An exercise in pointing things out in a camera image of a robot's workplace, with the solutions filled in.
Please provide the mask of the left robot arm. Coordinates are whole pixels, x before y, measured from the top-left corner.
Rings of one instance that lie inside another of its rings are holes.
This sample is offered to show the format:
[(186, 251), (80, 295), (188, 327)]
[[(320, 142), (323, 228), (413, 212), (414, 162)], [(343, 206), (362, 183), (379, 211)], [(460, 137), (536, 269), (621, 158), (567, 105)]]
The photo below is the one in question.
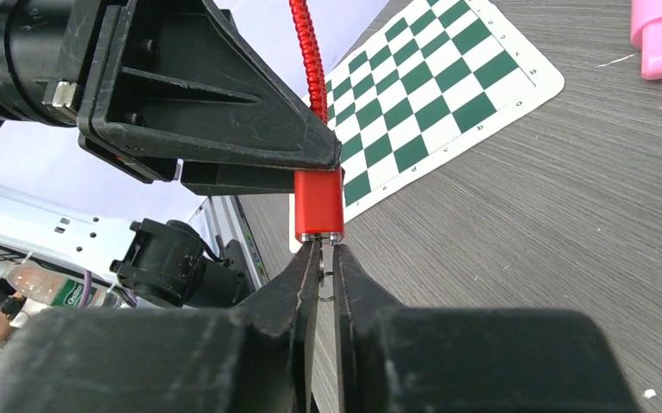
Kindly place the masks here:
[[(0, 1), (0, 126), (75, 127), (80, 147), (143, 183), (198, 195), (290, 193), (340, 144), (212, 1)], [(0, 187), (0, 268), (88, 270), (162, 307), (251, 293), (240, 242), (213, 254), (189, 225), (79, 217)]]

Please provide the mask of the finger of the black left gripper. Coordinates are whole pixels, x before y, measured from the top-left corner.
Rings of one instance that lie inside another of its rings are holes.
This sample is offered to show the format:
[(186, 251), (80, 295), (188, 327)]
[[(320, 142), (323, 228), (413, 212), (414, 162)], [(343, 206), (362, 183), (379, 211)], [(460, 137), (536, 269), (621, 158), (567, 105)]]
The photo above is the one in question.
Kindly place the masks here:
[(105, 10), (77, 125), (80, 146), (142, 182), (179, 161), (257, 176), (332, 170), (334, 133), (212, 1)]
[(181, 184), (204, 196), (291, 194), (294, 172), (264, 167), (185, 162)]

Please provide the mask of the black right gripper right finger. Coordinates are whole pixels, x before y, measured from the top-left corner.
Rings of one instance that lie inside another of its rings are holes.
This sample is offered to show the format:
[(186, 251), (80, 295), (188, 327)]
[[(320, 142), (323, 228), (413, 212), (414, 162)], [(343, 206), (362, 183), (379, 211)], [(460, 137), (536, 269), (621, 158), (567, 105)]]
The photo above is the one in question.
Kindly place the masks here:
[(600, 328), (562, 309), (422, 308), (333, 253), (342, 412), (636, 412)]

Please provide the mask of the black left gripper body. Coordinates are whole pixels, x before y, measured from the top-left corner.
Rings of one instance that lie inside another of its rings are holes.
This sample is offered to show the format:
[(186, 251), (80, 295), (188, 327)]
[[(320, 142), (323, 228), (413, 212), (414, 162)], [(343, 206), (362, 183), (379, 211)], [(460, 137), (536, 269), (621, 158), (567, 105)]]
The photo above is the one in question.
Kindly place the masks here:
[(129, 1), (0, 1), (0, 127), (6, 121), (128, 135), (108, 120)]

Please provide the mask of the red cable padlock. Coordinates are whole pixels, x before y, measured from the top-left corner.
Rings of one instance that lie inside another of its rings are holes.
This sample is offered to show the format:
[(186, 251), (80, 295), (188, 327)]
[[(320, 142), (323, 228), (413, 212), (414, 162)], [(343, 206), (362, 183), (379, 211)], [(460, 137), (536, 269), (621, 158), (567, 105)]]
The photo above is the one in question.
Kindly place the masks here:
[[(305, 67), (310, 109), (327, 122), (325, 74), (310, 11), (305, 1), (290, 0), (289, 7)], [(328, 237), (333, 243), (339, 242), (344, 234), (342, 170), (297, 171), (294, 184), (296, 239), (304, 243)]]

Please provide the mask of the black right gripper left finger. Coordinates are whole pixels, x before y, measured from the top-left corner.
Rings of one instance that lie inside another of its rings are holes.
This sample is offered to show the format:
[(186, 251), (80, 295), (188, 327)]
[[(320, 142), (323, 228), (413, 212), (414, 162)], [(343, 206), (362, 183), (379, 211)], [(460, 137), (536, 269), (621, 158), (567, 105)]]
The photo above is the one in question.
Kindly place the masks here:
[(322, 244), (231, 309), (49, 310), (0, 355), (0, 412), (314, 412)]

